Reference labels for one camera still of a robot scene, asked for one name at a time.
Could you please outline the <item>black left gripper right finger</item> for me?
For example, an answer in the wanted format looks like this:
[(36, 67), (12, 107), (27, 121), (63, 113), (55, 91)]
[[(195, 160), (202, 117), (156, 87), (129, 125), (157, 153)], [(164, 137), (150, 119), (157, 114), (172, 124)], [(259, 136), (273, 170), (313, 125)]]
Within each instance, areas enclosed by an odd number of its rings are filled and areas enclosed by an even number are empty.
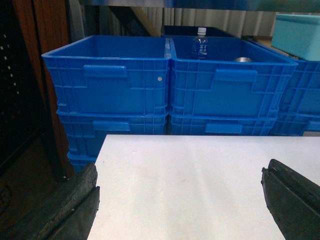
[(282, 162), (262, 168), (266, 206), (286, 240), (320, 238), (320, 186)]

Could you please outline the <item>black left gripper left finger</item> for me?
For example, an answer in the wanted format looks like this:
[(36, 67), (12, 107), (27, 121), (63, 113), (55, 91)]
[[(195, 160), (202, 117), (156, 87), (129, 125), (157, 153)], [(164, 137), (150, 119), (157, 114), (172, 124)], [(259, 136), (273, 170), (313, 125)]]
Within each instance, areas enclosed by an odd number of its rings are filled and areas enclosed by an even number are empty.
[(100, 204), (95, 164), (87, 164), (14, 226), (16, 240), (86, 240)]

